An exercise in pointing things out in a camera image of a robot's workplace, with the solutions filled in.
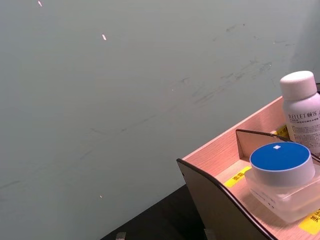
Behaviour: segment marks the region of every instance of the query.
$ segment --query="wall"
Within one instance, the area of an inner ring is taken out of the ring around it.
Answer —
[[[176,158],[280,95],[318,6],[40,1],[0,2],[6,240],[100,239],[182,186]]]

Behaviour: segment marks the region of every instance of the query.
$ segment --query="white bottle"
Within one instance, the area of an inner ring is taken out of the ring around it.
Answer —
[[[320,156],[320,94],[311,71],[297,71],[280,80],[289,137]]]

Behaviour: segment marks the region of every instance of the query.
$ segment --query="black surface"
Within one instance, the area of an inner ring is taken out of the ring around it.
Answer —
[[[120,226],[102,240],[204,240],[204,225],[186,185]]]

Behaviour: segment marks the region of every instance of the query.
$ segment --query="wooden desk organizer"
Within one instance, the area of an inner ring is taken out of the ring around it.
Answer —
[[[250,166],[258,147],[283,140],[270,133],[285,123],[282,97],[228,129],[183,159],[178,159],[193,201],[207,229],[217,240],[319,240],[299,228],[302,221],[285,223],[249,191],[246,180],[232,187],[224,183]]]

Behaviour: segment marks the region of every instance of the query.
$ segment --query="white bottle cap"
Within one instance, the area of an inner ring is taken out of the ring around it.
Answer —
[[[280,80],[282,96],[285,100],[295,101],[311,97],[317,92],[314,74],[311,71],[296,71]]]
[[[295,142],[275,142],[259,147],[250,156],[259,182],[272,187],[298,187],[315,175],[308,148]]]

